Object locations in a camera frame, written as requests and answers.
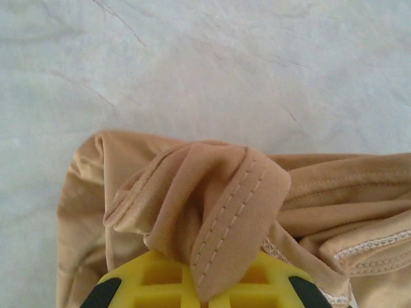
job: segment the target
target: yellow plastic object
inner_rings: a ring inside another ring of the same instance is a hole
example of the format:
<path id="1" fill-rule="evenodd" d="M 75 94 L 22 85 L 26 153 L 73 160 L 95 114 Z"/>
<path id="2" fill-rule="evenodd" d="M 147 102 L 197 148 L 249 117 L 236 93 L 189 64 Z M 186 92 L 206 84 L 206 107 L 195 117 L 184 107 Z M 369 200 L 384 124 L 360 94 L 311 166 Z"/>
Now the yellow plastic object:
<path id="1" fill-rule="evenodd" d="M 121 279 L 114 296 L 110 296 L 108 306 L 92 304 L 82 307 L 307 308 L 291 284 L 290 277 L 312 282 L 304 271 L 261 252 L 241 281 L 209 303 L 201 304 L 189 266 L 168 260 L 159 253 L 148 252 L 111 271 L 99 281 L 98 286 L 112 278 Z"/>

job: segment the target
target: white surface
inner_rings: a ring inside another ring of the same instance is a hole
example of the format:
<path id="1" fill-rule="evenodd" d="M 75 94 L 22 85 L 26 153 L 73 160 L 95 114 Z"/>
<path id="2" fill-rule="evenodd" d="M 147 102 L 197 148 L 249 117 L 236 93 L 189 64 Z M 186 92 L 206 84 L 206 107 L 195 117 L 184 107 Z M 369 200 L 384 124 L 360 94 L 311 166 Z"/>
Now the white surface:
<path id="1" fill-rule="evenodd" d="M 0 302 L 55 304 L 55 209 L 102 128 L 411 150 L 409 0 L 0 0 Z"/>

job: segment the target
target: stitched seam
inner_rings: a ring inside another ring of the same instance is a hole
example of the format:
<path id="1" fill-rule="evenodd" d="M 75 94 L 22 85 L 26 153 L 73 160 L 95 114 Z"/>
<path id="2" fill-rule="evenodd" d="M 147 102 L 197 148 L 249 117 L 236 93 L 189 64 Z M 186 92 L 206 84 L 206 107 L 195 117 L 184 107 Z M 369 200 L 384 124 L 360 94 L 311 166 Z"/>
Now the stitched seam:
<path id="1" fill-rule="evenodd" d="M 326 193 L 332 193 L 333 191 L 343 191 L 343 190 L 349 190 L 352 188 L 360 188 L 360 187 L 369 187 L 369 186 L 402 186 L 402 185 L 408 185 L 410 184 L 410 182 L 398 182 L 398 183 L 370 183 L 370 184 L 360 184 L 360 185 L 351 185 L 351 186 L 345 186 L 345 187 L 341 187 L 341 188 L 335 188 L 335 189 L 328 189 L 326 191 L 319 191 L 319 192 L 313 192 L 311 194 L 307 194 L 306 196 L 303 197 L 297 197 L 297 198 L 293 198 L 290 200 L 286 200 L 284 202 L 284 204 L 286 203 L 290 203 L 290 202 L 295 202 L 295 201 L 299 201 L 299 200 L 303 200 L 312 196 L 317 196 L 317 195 L 321 195 L 321 194 L 326 194 Z"/>
<path id="2" fill-rule="evenodd" d="M 278 248 L 275 247 L 273 243 L 271 243 L 269 238 L 266 237 L 264 239 L 262 249 L 272 257 L 292 265 L 292 263 L 278 250 Z M 344 305 L 349 301 L 348 296 L 333 296 L 322 290 L 320 287 L 318 287 L 318 289 L 331 305 Z"/>
<path id="3" fill-rule="evenodd" d="M 411 237 L 411 230 L 405 230 L 402 232 L 398 232 L 392 234 L 387 237 L 381 237 L 379 239 L 373 239 L 371 241 L 366 241 L 361 244 L 345 248 L 340 250 L 334 255 L 334 258 L 337 260 L 349 257 L 351 255 L 356 255 L 358 253 L 367 252 L 371 249 L 375 249 L 377 247 L 384 247 L 390 244 L 395 244 L 400 241 L 405 241 Z"/>
<path id="4" fill-rule="evenodd" d="M 197 263 L 198 260 L 200 259 L 201 253 L 204 249 L 204 247 L 206 246 L 206 243 L 209 239 L 209 236 L 211 235 L 211 233 L 213 233 L 214 227 L 217 224 L 218 218 L 220 218 L 220 216 L 224 213 L 224 211 L 226 210 L 228 204 L 230 203 L 230 201 L 232 200 L 232 197 L 238 192 L 238 189 L 241 187 L 241 185 L 243 185 L 244 180 L 246 179 L 246 177 L 248 177 L 249 173 L 251 172 L 251 169 L 254 167 L 254 164 L 256 163 L 256 160 L 253 160 L 250 167 L 245 171 L 245 174 L 243 176 L 243 178 L 241 179 L 241 181 L 238 183 L 237 187 L 235 188 L 235 190 L 230 194 L 229 198 L 227 199 L 227 201 L 225 202 L 224 206 L 221 208 L 220 212 L 218 213 L 217 217 L 215 218 L 215 220 L 213 221 L 213 224 L 211 225 L 210 230 L 208 230 L 207 234 L 205 235 L 205 239 L 202 241 L 201 243 L 201 247 L 200 250 L 197 253 L 197 256 L 195 257 L 195 261 L 194 261 L 194 265 L 193 265 L 193 269 L 195 269 L 197 267 Z"/>
<path id="5" fill-rule="evenodd" d="M 391 266 L 387 266 L 386 268 L 378 268 L 378 269 L 363 269 L 363 270 L 359 270 L 359 271 L 352 271 L 351 274 L 353 275 L 359 275 L 359 274 L 367 274 L 367 273 L 382 273 L 384 271 L 392 271 L 392 270 L 396 270 L 398 268 L 403 267 L 406 264 L 411 263 L 411 260 L 406 260 L 404 262 L 401 262 L 399 264 L 395 264 L 395 265 L 391 265 Z"/>
<path id="6" fill-rule="evenodd" d="M 385 260 L 373 261 L 373 262 L 368 262 L 368 263 L 359 263 L 355 266 L 355 268 L 367 268 L 369 266 L 383 265 L 383 264 L 386 264 L 386 263 L 390 263 L 392 261 L 401 260 L 401 259 L 405 258 L 407 255 L 410 255 L 410 254 L 411 254 L 411 251 L 403 253 L 402 255 L 399 255 L 397 257 L 393 257 L 393 258 L 389 258 L 389 259 L 385 259 Z"/>
<path id="7" fill-rule="evenodd" d="M 220 242 L 218 243 L 217 247 L 215 248 L 215 250 L 214 250 L 214 252 L 213 252 L 213 254 L 212 254 L 211 258 L 210 258 L 210 261 L 208 261 L 207 266 L 205 267 L 203 274 L 201 275 L 200 279 L 198 280 L 197 287 L 199 287 L 199 286 L 201 285 L 203 279 L 207 276 L 207 271 L 208 271 L 208 269 L 211 267 L 211 265 L 213 264 L 214 258 L 215 258 L 215 256 L 217 255 L 219 249 L 221 248 L 223 242 L 225 241 L 225 238 L 227 237 L 227 234 L 229 233 L 230 228 L 233 226 L 233 224 L 235 223 L 235 221 L 237 220 L 237 218 L 241 215 L 241 213 L 243 212 L 244 207 L 247 205 L 248 201 L 250 201 L 252 195 L 257 191 L 258 187 L 260 186 L 261 182 L 263 181 L 263 178 L 264 178 L 264 176 L 265 176 L 266 171 L 267 171 L 267 164 L 265 164 L 264 169 L 262 170 L 261 175 L 260 175 L 260 177 L 259 177 L 256 185 L 255 185 L 254 188 L 249 192 L 249 195 L 247 196 L 247 198 L 241 203 L 241 207 L 238 209 L 237 213 L 236 213 L 236 214 L 234 215 L 234 217 L 232 218 L 230 224 L 229 224 L 229 225 L 227 226 L 227 228 L 225 229 L 225 232 L 224 232 L 222 238 L 220 239 Z"/>
<path id="8" fill-rule="evenodd" d="M 323 181 L 318 181 L 318 182 L 313 182 L 313 183 L 307 183 L 304 185 L 300 185 L 294 188 L 291 188 L 292 191 L 297 190 L 297 189 L 302 189 L 305 187 L 309 187 L 312 185 L 317 185 L 317 184 L 325 184 L 325 183 L 332 183 L 336 182 L 339 180 L 348 180 L 351 178 L 356 178 L 357 176 L 374 176 L 374 175 L 409 175 L 411 172 L 409 171 L 392 171 L 392 172 L 379 172 L 379 173 L 359 173 L 357 175 L 348 175 L 348 176 L 341 176 L 340 178 L 331 178 L 329 180 L 323 180 Z"/>

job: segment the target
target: black plastic part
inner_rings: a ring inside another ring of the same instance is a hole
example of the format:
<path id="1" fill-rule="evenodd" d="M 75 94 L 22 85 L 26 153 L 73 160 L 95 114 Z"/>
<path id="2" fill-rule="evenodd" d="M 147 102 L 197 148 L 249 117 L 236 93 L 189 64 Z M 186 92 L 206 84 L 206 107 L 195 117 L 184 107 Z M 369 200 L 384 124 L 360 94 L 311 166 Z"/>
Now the black plastic part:
<path id="1" fill-rule="evenodd" d="M 94 287 L 80 308 L 109 308 L 121 284 L 120 278 L 111 278 Z"/>
<path id="2" fill-rule="evenodd" d="M 315 284 L 301 277 L 292 276 L 288 280 L 305 308 L 332 308 Z"/>

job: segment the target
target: beige fabric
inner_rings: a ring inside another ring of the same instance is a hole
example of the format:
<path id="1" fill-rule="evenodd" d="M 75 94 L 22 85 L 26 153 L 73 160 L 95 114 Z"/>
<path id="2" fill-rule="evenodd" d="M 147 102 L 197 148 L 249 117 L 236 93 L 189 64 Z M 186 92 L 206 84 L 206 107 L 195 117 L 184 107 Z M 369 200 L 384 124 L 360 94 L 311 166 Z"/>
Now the beige fabric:
<path id="1" fill-rule="evenodd" d="M 79 307 L 146 245 L 190 264 L 203 301 L 262 249 L 335 307 L 351 286 L 361 308 L 410 307 L 410 238 L 411 154 L 267 156 L 104 132 L 76 152 L 58 206 L 57 307 Z"/>

